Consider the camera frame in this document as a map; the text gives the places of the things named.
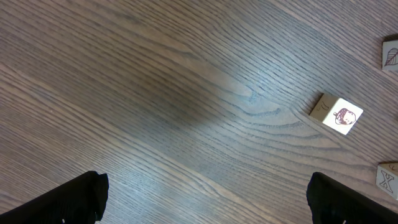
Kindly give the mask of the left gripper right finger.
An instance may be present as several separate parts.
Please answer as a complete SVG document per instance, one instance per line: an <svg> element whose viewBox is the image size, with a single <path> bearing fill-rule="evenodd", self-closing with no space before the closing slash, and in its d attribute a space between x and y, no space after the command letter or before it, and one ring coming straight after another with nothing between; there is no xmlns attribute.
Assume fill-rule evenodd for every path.
<svg viewBox="0 0 398 224"><path fill-rule="evenodd" d="M331 177L315 172L307 187L313 224L397 224L397 214Z"/></svg>

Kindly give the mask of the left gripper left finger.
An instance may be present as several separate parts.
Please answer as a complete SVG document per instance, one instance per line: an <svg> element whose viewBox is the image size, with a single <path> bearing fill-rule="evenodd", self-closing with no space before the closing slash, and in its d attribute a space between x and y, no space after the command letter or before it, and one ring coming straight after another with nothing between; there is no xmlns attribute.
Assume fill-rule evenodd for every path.
<svg viewBox="0 0 398 224"><path fill-rule="evenodd" d="M108 189L107 174L88 171L1 214L1 224L95 224L103 218Z"/></svg>

